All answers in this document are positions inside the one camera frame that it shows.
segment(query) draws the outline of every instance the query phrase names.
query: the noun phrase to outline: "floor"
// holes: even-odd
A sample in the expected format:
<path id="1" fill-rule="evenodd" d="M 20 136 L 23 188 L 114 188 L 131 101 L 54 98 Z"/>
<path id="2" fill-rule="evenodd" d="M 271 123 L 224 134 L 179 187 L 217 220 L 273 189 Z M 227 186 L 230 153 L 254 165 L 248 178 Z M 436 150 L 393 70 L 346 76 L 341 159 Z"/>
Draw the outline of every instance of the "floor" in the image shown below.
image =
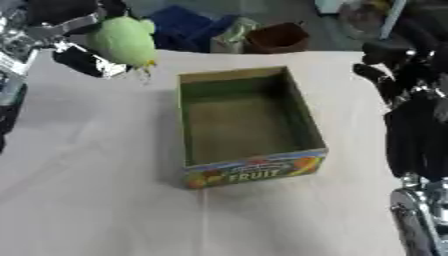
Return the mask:
<path id="1" fill-rule="evenodd" d="M 148 15 L 172 4 L 211 18 L 240 14 L 261 24 L 304 22 L 311 35 L 309 50 L 358 51 L 361 43 L 346 37 L 334 17 L 319 17 L 313 0 L 125 0 L 137 15 Z"/>

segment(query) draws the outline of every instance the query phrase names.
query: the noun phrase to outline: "stuffed toy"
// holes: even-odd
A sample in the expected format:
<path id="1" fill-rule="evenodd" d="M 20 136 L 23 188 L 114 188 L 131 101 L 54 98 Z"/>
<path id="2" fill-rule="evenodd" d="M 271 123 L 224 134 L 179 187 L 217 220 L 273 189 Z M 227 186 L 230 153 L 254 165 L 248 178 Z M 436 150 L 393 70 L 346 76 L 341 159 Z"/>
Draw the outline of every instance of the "stuffed toy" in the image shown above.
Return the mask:
<path id="1" fill-rule="evenodd" d="M 87 41 L 90 48 L 112 62 L 149 68 L 155 65 L 154 32 L 152 21 L 122 16 L 104 21 L 99 30 L 87 36 Z"/>

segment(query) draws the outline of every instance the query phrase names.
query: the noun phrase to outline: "brown basket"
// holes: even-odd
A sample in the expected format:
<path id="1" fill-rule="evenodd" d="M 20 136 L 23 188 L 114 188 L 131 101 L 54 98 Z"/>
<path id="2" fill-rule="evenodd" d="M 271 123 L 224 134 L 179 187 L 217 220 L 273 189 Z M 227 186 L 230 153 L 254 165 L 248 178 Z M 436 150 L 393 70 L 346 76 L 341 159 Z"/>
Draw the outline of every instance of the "brown basket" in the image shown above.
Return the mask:
<path id="1" fill-rule="evenodd" d="M 288 22 L 249 32 L 246 53 L 302 52 L 308 46 L 310 35 L 300 24 Z"/>

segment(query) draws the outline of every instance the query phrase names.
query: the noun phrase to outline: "open box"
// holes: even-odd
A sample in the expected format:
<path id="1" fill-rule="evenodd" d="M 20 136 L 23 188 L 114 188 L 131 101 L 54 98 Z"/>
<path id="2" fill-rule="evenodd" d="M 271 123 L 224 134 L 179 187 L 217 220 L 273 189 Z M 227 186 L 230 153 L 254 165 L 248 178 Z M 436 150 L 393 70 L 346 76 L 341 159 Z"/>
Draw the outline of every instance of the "open box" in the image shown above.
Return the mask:
<path id="1" fill-rule="evenodd" d="M 180 75 L 190 188 L 315 172 L 327 149 L 286 67 Z"/>

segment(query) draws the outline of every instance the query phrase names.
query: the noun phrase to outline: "green ball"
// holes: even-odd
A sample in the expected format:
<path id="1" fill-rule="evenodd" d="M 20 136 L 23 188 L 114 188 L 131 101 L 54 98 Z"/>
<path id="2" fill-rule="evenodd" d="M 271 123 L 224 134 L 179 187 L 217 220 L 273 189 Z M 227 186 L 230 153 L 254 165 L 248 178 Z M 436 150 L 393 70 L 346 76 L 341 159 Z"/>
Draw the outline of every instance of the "green ball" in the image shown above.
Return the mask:
<path id="1" fill-rule="evenodd" d="M 98 31 L 88 35 L 88 42 L 104 58 L 140 68 L 155 60 L 154 32 L 150 20 L 124 16 L 104 21 Z"/>

